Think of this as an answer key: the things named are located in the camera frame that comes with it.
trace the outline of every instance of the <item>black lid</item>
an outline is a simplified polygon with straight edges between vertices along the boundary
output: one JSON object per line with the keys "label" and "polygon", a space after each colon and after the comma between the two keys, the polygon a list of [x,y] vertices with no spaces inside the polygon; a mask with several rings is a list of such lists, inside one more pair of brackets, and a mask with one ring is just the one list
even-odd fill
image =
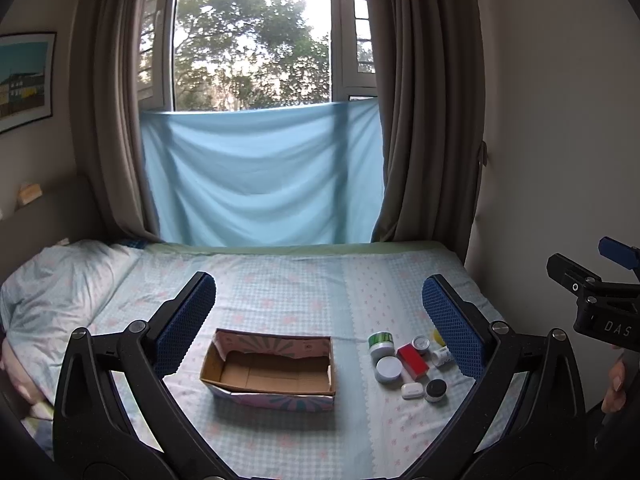
{"label": "black lid", "polygon": [[447,391],[447,383],[442,379],[434,379],[427,384],[427,395],[430,397],[441,397]]}

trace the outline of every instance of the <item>blue gripper pad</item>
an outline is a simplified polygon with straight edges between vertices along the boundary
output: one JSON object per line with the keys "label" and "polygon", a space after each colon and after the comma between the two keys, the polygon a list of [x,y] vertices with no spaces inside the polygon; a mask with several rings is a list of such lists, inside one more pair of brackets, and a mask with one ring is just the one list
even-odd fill
{"label": "blue gripper pad", "polygon": [[608,236],[600,240],[598,252],[612,262],[625,267],[625,269],[634,270],[640,267],[635,250]]}
{"label": "blue gripper pad", "polygon": [[422,306],[447,343],[460,372],[478,380],[486,364],[485,345],[433,276],[427,278],[422,286]]}
{"label": "blue gripper pad", "polygon": [[178,306],[156,340],[154,371],[159,378],[177,372],[215,302],[216,282],[203,273],[203,277]]}

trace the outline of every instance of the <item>headboard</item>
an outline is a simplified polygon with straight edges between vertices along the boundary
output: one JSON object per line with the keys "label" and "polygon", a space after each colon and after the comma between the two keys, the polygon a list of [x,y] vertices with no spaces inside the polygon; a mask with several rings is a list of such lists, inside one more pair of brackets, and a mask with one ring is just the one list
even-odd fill
{"label": "headboard", "polygon": [[76,176],[0,221],[0,285],[44,247],[68,238],[107,241],[104,221],[85,176]]}

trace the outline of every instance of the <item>painting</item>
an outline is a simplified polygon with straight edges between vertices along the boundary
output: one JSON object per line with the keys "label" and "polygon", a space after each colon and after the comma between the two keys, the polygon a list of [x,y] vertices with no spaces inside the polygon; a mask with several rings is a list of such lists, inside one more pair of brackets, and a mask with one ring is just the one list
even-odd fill
{"label": "painting", "polygon": [[53,115],[55,32],[0,36],[0,134]]}

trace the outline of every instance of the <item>green foliage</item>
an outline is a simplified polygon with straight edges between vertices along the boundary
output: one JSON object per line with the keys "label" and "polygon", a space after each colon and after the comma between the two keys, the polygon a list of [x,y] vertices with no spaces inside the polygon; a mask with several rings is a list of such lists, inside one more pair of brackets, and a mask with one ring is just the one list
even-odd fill
{"label": "green foliage", "polygon": [[243,110],[329,100],[328,36],[304,0],[178,0],[177,110]]}

